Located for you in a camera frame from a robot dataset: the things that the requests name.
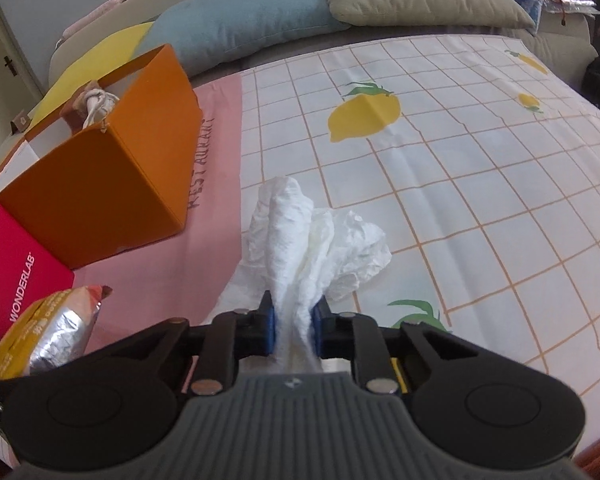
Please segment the yellow snack bag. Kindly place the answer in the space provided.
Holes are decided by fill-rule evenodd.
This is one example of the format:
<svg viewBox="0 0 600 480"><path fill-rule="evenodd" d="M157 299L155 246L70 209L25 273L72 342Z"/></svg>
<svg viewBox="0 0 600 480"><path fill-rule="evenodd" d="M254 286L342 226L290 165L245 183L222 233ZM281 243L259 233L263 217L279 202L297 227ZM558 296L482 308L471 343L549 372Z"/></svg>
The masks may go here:
<svg viewBox="0 0 600 480"><path fill-rule="evenodd" d="M106 285L54 292L20 316L0 341L0 380L47 372L83 356Z"/></svg>

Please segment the light blue cushion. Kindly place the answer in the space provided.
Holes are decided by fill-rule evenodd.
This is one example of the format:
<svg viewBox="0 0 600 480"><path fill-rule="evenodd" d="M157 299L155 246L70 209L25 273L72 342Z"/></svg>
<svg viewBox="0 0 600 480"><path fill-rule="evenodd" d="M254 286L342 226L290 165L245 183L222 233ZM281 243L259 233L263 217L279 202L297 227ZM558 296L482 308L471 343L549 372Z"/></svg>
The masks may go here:
<svg viewBox="0 0 600 480"><path fill-rule="evenodd" d="M195 77L276 44L348 28L327 0L185 0L158 16L134 55L168 44Z"/></svg>

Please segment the orange cardboard box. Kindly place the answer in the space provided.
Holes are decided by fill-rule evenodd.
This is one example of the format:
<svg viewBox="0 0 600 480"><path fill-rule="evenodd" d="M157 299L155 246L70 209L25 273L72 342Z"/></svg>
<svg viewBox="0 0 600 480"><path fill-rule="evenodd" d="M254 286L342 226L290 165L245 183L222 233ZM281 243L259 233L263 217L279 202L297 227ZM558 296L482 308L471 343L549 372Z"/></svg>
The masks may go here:
<svg viewBox="0 0 600 480"><path fill-rule="evenodd" d="M70 269L186 225L202 111L173 48L99 83L118 99L104 118L73 132L53 110L0 166L0 205Z"/></svg>

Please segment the yellow cushion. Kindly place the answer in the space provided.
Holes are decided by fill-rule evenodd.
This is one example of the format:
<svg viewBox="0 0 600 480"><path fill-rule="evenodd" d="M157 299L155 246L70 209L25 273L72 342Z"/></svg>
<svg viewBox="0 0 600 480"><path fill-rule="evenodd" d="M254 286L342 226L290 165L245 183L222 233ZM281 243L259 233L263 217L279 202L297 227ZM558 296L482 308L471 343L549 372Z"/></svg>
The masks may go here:
<svg viewBox="0 0 600 480"><path fill-rule="evenodd" d="M147 22L119 30L68 66L38 103L30 128L64 104L81 86L99 80L132 60L135 49L153 24Z"/></svg>

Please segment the pink plush toy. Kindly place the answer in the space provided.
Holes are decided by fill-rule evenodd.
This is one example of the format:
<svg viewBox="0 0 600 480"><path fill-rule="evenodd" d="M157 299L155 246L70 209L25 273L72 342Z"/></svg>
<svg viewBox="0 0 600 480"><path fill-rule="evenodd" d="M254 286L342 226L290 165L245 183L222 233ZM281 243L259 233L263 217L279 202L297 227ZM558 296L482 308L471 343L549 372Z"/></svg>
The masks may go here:
<svg viewBox="0 0 600 480"><path fill-rule="evenodd" d="M55 44L55 48L58 49L64 42L66 42L69 38L75 35L80 30L84 29L87 25L93 23L98 18L101 18L106 13L114 10L118 6L121 6L122 3L125 3L129 0L107 0L104 3L100 4L94 10L91 10L90 13L85 14L82 18L79 18L77 21L69 25L61 34L59 39Z"/></svg>

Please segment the red lidded clear container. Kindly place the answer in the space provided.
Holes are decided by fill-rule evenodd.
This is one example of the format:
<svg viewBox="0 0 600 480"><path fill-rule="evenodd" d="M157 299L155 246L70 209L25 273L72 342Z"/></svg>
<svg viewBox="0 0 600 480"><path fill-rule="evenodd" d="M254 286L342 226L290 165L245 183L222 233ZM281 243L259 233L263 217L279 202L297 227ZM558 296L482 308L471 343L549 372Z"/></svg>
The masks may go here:
<svg viewBox="0 0 600 480"><path fill-rule="evenodd" d="M0 340L31 304L73 281L73 272L0 205Z"/></svg>

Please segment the white tissue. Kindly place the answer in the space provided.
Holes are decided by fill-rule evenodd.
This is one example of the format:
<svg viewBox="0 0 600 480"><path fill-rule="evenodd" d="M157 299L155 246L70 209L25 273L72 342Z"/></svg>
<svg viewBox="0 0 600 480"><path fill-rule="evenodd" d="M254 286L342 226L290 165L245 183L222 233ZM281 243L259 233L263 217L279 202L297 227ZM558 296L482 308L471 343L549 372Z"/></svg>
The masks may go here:
<svg viewBox="0 0 600 480"><path fill-rule="evenodd" d="M298 181L277 177L259 188L242 258L208 320L253 309L269 292L275 312L272 356L245 358L252 374L319 373L311 310L321 298L338 301L388 266L385 232L352 210L318 208Z"/></svg>

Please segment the lemon pattern checked tablecloth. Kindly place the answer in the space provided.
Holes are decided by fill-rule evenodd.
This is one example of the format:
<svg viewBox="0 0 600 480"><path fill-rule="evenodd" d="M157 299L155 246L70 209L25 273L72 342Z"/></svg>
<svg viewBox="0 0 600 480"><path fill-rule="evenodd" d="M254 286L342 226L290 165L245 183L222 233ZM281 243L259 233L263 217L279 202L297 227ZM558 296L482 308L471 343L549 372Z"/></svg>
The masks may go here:
<svg viewBox="0 0 600 480"><path fill-rule="evenodd" d="M439 322L551 374L600 438L600 110L515 39L336 47L199 86L186 230L79 270L107 284L100 348L164 318L204 322L263 182L377 224L385 270L335 304Z"/></svg>

